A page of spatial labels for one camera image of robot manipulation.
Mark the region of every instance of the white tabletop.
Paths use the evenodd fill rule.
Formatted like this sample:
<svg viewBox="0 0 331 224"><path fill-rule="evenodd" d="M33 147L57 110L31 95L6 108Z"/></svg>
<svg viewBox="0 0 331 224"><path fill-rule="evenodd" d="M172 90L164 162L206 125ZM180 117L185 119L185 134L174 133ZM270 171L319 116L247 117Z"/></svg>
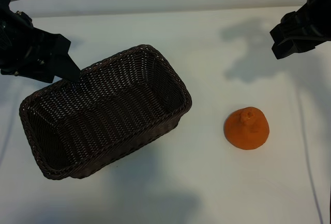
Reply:
<svg viewBox="0 0 331 224"><path fill-rule="evenodd" d="M35 18L80 68L151 44L192 96L179 126L78 180L43 177L18 116L46 86L0 77L0 223L324 223L331 177L331 44L276 60L269 31L293 8ZM267 142L233 147L223 122L254 106Z"/></svg>

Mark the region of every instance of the robotic arm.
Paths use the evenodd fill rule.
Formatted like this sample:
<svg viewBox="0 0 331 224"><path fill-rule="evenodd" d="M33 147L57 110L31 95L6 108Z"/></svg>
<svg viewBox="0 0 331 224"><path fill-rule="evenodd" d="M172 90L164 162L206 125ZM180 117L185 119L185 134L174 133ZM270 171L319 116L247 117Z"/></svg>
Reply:
<svg viewBox="0 0 331 224"><path fill-rule="evenodd" d="M23 76L52 83L55 76L78 81L80 69L68 55L71 42L32 25L23 12L13 13L0 0L0 69L3 75Z"/></svg>
<svg viewBox="0 0 331 224"><path fill-rule="evenodd" d="M0 0L1 74L52 83L54 76L77 81L80 70L68 55L70 41L33 27L23 12L13 13ZM314 49L331 40L331 0L307 0L297 12L286 14L271 32L277 59Z"/></svg>
<svg viewBox="0 0 331 224"><path fill-rule="evenodd" d="M271 32L277 59L314 49L331 40L331 0L307 0L297 12L287 13Z"/></svg>

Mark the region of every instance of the brown wicker basket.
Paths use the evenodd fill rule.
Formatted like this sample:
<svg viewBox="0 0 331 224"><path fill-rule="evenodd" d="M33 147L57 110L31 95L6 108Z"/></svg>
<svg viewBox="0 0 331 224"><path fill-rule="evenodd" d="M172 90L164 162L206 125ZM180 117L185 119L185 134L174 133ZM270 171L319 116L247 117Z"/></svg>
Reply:
<svg viewBox="0 0 331 224"><path fill-rule="evenodd" d="M84 178L174 129L192 101L153 47L141 45L28 96L20 117L44 176Z"/></svg>

